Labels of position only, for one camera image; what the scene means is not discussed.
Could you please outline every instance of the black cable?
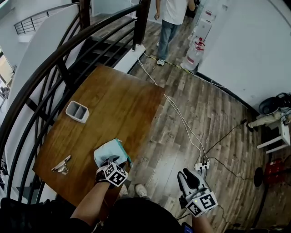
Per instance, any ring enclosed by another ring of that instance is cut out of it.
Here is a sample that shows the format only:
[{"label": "black cable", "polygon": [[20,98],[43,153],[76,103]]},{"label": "black cable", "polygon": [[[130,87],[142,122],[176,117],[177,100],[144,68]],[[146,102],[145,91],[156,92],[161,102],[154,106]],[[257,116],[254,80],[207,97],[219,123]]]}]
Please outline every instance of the black cable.
[{"label": "black cable", "polygon": [[217,160],[221,165],[223,165],[231,174],[233,174],[235,177],[237,178],[240,178],[242,180],[252,180],[253,178],[244,178],[244,177],[240,177],[240,176],[237,176],[233,171],[231,171],[230,169],[228,169],[222,162],[220,162],[217,158],[214,158],[214,157],[208,157],[209,159],[213,158],[215,160]]},{"label": "black cable", "polygon": [[180,216],[176,217],[176,219],[180,218],[186,211],[187,211],[187,208],[185,208],[184,212],[180,214]]},{"label": "black cable", "polygon": [[238,126],[241,126],[241,124],[233,127],[225,136],[223,136],[223,138],[221,138],[218,142],[216,142],[212,147],[209,148],[208,151],[205,152],[205,154],[202,157],[202,161],[204,162],[204,158],[206,157],[206,154],[213,148],[215,147],[218,143],[220,143],[227,135],[229,135],[235,128],[237,128]]},{"label": "black cable", "polygon": [[223,220],[224,220],[226,223],[229,223],[229,224],[233,225],[231,222],[228,222],[227,219],[224,217],[224,208],[223,208],[221,205],[217,205],[217,206],[219,206],[219,207],[222,209],[222,218],[223,218]]},{"label": "black cable", "polygon": [[184,216],[182,216],[182,217],[180,217],[180,218],[176,218],[176,220],[180,220],[180,219],[182,219],[182,218],[185,218],[185,217],[187,217],[188,215],[190,215],[191,213],[188,213],[188,214],[186,214],[186,215],[184,215]]},{"label": "black cable", "polygon": [[206,177],[207,177],[207,170],[208,170],[208,169],[206,169],[206,175],[205,175],[205,177],[204,177],[204,181],[205,181],[205,183],[207,184],[207,186],[208,186],[208,188],[209,188],[209,190],[210,190],[210,192],[211,192],[211,188],[210,188],[209,184],[208,184],[208,183],[207,183],[207,181],[206,181]]}]

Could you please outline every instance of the wooden floor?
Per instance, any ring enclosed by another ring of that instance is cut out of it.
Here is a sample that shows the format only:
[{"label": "wooden floor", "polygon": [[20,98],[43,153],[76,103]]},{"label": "wooden floor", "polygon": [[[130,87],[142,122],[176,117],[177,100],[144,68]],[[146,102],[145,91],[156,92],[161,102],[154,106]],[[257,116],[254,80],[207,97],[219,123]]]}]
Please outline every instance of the wooden floor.
[{"label": "wooden floor", "polygon": [[[106,31],[124,22],[125,17],[114,26],[104,28],[97,36],[103,36]],[[156,44],[159,40],[161,26],[148,22],[143,45],[146,53],[156,55]],[[179,64],[185,55],[191,30],[191,19],[186,18],[180,31],[170,45],[168,61]],[[242,119],[251,116],[248,110],[238,101],[222,92],[217,87],[194,77],[182,70],[165,64],[157,66],[156,61],[143,56],[141,62],[145,69],[165,88],[179,107],[185,120],[193,132],[201,140],[207,151],[222,138],[232,127]],[[139,64],[136,64],[131,74],[150,81]],[[198,141],[191,136],[198,146]],[[257,167],[263,167],[267,157],[256,146],[261,143],[261,132],[250,133],[245,127],[237,128],[209,153],[224,163],[235,174],[252,178]],[[134,195],[134,185],[142,183],[146,186],[148,196],[152,201],[169,210],[174,216],[179,216],[181,208],[178,198],[181,195],[177,182],[177,173],[183,168],[194,169],[199,157],[198,150],[191,145],[184,125],[178,114],[166,99],[159,106],[158,113],[152,124],[148,141],[130,172],[129,194]],[[250,228],[259,205],[264,188],[254,187],[252,180],[236,178],[216,160],[210,159],[211,166],[207,174],[207,182],[216,194],[218,203],[224,208],[216,207],[207,214],[215,232],[224,232],[239,223],[241,229]],[[182,219],[191,224],[191,216]]]},{"label": "wooden floor", "polygon": [[[291,168],[291,147],[286,147],[272,154],[273,159],[285,161],[284,168]],[[284,174],[284,182],[269,187],[258,227],[286,226],[291,220],[291,174]]]}]

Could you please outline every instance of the white box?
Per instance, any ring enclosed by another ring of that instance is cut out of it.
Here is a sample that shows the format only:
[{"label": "white box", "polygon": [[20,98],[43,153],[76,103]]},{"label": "white box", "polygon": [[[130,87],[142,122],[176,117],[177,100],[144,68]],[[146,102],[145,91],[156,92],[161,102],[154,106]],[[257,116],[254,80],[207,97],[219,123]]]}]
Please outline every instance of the white box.
[{"label": "white box", "polygon": [[195,164],[195,170],[196,171],[200,171],[200,170],[205,170],[205,169],[209,169],[210,164],[209,162],[205,162],[205,163],[196,163]]},{"label": "white box", "polygon": [[89,116],[88,108],[76,101],[71,101],[65,112],[70,118],[81,123],[85,123]]},{"label": "white box", "polygon": [[212,23],[205,19],[200,19],[199,24],[195,30],[195,37],[201,37],[203,40],[206,39],[210,29],[212,27]]}]

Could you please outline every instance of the wrist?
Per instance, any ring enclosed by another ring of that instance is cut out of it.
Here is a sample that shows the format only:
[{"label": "wrist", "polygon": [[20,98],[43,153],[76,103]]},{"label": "wrist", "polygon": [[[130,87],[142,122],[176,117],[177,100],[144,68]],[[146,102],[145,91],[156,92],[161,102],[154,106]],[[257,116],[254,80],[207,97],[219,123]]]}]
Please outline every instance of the wrist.
[{"label": "wrist", "polygon": [[99,182],[95,185],[95,187],[102,188],[102,189],[109,189],[110,183],[109,182]]}]

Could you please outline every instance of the window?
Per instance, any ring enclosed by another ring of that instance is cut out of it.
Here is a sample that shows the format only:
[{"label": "window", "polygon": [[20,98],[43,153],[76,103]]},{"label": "window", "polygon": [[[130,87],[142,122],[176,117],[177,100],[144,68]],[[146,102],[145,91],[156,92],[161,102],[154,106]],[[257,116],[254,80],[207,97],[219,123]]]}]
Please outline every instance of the window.
[{"label": "window", "polygon": [[12,82],[12,77],[14,75],[13,69],[8,63],[6,57],[4,56],[0,48],[0,86],[10,86]]}]

